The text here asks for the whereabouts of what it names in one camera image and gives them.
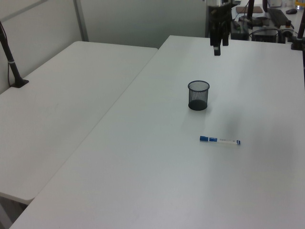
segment white table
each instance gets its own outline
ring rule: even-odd
[[[170,36],[12,229],[303,229],[304,116],[301,52]]]
[[[156,53],[76,42],[0,95],[0,196],[29,204]]]

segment black cable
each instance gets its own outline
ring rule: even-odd
[[[4,33],[4,36],[5,36],[5,40],[8,41],[8,37],[6,35],[6,32],[5,32],[5,29],[0,21],[0,27],[1,27],[1,30],[3,31]],[[11,87],[11,84],[10,84],[10,64],[8,63],[8,83],[9,83],[9,87]]]
[[[10,85],[10,64],[8,63],[8,83],[9,83],[9,87],[11,87]]]
[[[0,27],[1,27],[2,31],[3,31],[3,33],[4,33],[5,39],[6,39],[6,41],[7,41],[7,40],[8,40],[8,37],[6,36],[6,32],[5,32],[5,30],[4,30],[4,27],[3,27],[2,23],[1,23],[1,21],[0,21]]]
[[[281,32],[283,32],[283,31],[292,31],[292,32],[295,32],[297,35],[299,35],[296,31],[294,31],[294,30],[290,30],[290,29],[283,29],[283,30],[281,30]]]
[[[247,7],[248,4],[249,4],[249,1],[248,1],[248,3],[245,5],[245,7],[243,8],[242,12],[243,12],[243,11],[246,12],[245,8]]]
[[[251,35],[252,35],[252,34],[254,34],[254,33],[257,33],[257,32],[263,32],[263,31],[267,31],[267,30],[275,30],[275,31],[279,31],[278,29],[261,29],[261,30],[256,30],[256,31],[254,31],[254,32],[250,33],[250,34],[249,34],[249,36],[251,36]]]

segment black mesh cup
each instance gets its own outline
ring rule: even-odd
[[[207,108],[209,83],[196,80],[190,82],[187,87],[189,88],[189,108],[195,111],[202,111]]]

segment black stand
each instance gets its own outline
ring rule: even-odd
[[[244,21],[250,26],[251,28],[257,26],[263,26],[263,21],[261,19],[252,17],[253,15],[253,8],[254,8],[254,0],[249,0],[248,12],[247,16],[242,16],[238,19],[238,21]]]
[[[24,80],[21,78],[16,63],[14,61],[13,55],[11,54],[10,48],[9,48],[9,44],[7,41],[7,38],[5,36],[4,30],[2,29],[2,24],[0,22],[0,42],[1,45],[3,47],[3,50],[5,52],[6,58],[8,59],[11,71],[14,74],[15,77],[15,83],[12,85],[12,87],[17,87],[17,88],[21,88],[23,85],[27,84],[29,81],[28,80]]]
[[[304,29],[305,29],[305,11],[303,12],[303,15],[302,15],[302,19],[301,19],[301,24],[300,24],[298,35],[292,41],[292,44],[291,44],[291,49],[292,50],[303,50]]]

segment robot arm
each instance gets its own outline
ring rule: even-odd
[[[229,45],[230,26],[232,21],[231,2],[229,0],[207,0],[209,13],[210,44],[214,55],[220,56],[220,44]]]

